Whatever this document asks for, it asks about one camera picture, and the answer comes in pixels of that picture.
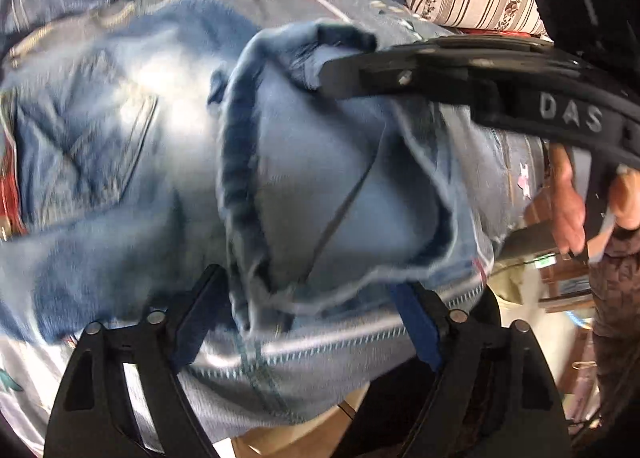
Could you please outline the brown patterned sleeve forearm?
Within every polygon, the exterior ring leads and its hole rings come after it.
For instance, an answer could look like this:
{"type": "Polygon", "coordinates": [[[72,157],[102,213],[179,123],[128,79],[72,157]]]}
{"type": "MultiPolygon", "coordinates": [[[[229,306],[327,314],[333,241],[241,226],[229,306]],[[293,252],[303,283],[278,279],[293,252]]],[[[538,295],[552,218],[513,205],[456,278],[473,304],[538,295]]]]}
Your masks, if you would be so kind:
{"type": "Polygon", "coordinates": [[[601,416],[614,423],[639,393],[639,232],[614,230],[590,267],[601,416]]]}

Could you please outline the person's right hand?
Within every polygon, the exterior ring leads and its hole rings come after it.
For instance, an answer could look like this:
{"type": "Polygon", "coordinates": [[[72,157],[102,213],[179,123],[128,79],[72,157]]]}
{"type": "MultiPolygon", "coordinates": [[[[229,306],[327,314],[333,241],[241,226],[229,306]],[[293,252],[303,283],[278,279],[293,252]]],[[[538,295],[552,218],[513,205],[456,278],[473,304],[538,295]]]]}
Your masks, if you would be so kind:
{"type": "Polygon", "coordinates": [[[552,235],[562,254],[590,256],[602,252],[614,233],[632,233],[639,228],[639,172],[623,170],[608,192],[608,206],[615,216],[615,226],[590,239],[586,238],[584,224],[586,207],[574,189],[573,168],[565,148],[559,144],[549,147],[551,163],[552,235]]]}

